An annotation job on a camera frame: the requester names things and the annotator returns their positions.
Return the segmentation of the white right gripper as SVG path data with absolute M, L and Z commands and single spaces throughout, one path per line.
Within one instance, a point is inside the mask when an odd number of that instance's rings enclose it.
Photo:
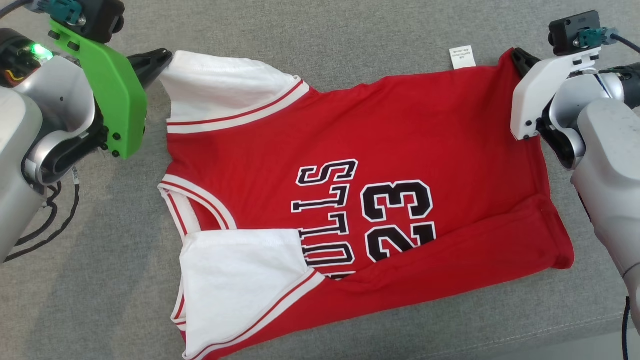
M 540 135 L 544 125 L 539 123 L 544 110 L 549 111 L 551 125 L 564 132 L 579 112 L 590 102 L 603 97 L 603 82 L 594 68 L 601 47 L 583 48 L 574 54 L 545 60 L 514 48 L 512 63 L 521 82 L 512 97 L 510 132 L 518 141 Z

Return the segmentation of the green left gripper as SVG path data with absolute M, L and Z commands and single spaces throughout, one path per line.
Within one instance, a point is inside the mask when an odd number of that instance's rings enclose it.
M 55 44 L 78 60 L 94 100 L 109 130 L 106 144 L 124 160 L 132 157 L 143 141 L 146 90 L 171 64 L 173 52 L 158 48 L 141 54 L 125 55 L 108 45 L 85 38 L 55 20 L 51 30 L 59 35 Z

